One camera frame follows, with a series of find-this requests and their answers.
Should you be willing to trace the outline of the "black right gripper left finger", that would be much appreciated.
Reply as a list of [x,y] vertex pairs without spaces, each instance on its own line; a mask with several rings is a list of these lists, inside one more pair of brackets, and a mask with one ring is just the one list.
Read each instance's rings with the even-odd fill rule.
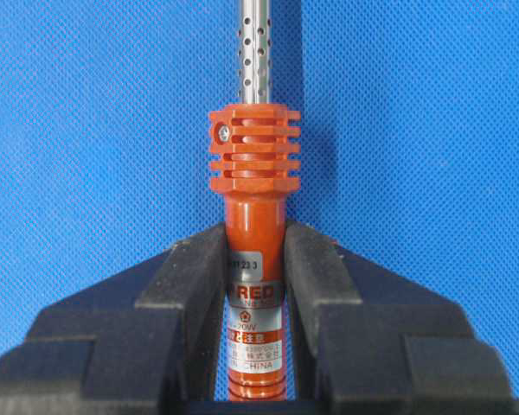
[[0,358],[0,414],[172,414],[214,396],[223,225],[42,310]]

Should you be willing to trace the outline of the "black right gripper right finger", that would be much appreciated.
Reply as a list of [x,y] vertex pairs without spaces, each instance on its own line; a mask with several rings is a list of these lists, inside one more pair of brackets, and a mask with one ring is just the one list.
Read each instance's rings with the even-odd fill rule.
[[330,414],[519,414],[457,303],[298,222],[284,260],[299,399]]

